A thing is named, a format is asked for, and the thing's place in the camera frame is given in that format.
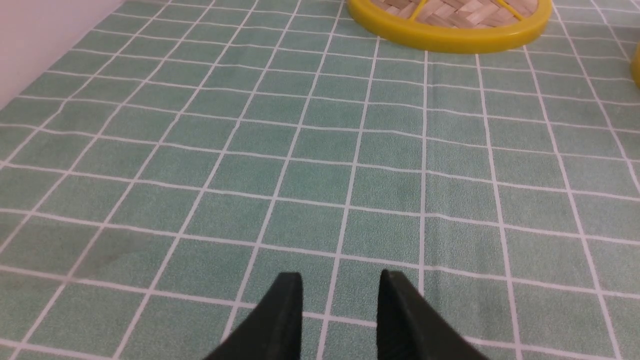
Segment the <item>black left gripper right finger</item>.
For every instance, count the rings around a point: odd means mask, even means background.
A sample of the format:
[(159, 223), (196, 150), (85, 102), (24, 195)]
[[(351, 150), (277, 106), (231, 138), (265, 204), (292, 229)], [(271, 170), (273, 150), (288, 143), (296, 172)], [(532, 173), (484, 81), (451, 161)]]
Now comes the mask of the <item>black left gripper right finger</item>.
[(378, 360), (486, 360), (402, 271), (384, 269), (377, 295)]

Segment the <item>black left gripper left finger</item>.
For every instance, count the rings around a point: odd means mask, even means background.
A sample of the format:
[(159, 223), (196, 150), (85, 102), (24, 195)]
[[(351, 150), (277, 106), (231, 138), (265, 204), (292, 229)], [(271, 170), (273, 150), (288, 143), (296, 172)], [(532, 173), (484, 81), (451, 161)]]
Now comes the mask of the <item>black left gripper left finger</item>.
[(299, 360), (303, 329), (303, 280), (281, 272), (247, 318), (207, 360)]

